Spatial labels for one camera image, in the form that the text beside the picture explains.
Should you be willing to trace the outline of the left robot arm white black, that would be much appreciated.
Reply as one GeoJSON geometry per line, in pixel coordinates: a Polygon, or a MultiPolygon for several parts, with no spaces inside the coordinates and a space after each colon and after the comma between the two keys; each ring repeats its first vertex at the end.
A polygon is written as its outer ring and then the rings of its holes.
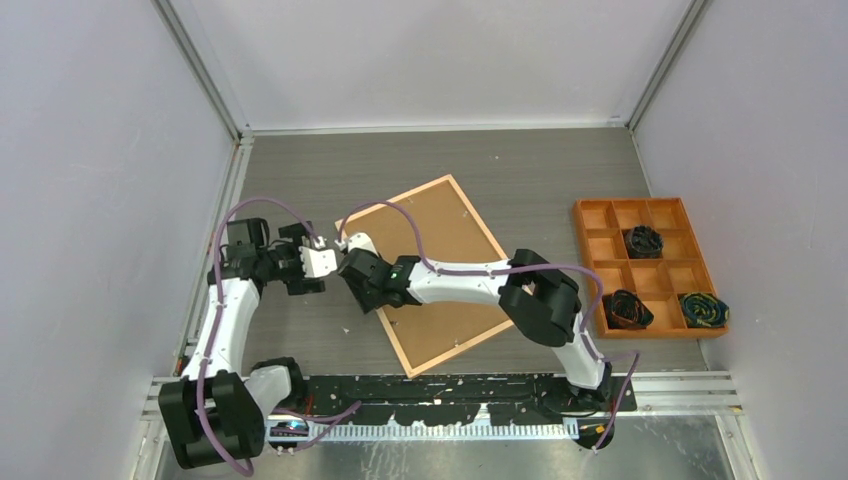
{"type": "Polygon", "coordinates": [[[281,227],[276,238],[262,218],[223,226],[198,344],[178,380],[158,395],[180,467],[234,461],[250,472],[265,443],[267,417],[275,408],[293,414],[305,405],[307,384],[291,357],[258,362],[241,375],[247,334],[268,284],[283,283],[291,296],[322,293],[336,266],[311,222],[281,227]]]}

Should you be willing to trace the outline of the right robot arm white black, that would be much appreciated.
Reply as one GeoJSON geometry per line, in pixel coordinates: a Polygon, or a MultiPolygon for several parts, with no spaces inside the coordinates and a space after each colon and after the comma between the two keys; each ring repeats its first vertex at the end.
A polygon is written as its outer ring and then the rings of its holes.
{"type": "Polygon", "coordinates": [[[490,263],[437,262],[417,255],[389,263],[370,250],[350,247],[337,273],[366,313],[446,302],[500,308],[525,338],[552,349],[572,400],[591,411],[610,398],[611,365],[587,331],[587,317],[601,300],[582,305],[572,270],[529,249],[490,263]]]}

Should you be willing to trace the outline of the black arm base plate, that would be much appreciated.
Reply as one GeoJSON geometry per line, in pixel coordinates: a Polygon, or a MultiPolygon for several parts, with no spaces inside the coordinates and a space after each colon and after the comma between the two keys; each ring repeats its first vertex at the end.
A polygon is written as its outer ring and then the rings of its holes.
{"type": "Polygon", "coordinates": [[[604,415],[615,406],[632,412],[636,402],[624,378],[613,376],[598,393],[572,386],[552,373],[421,375],[312,375],[274,411],[307,416],[339,415],[359,401],[345,419],[353,425],[469,425],[487,414],[493,426],[552,425],[566,417],[604,415]]]}

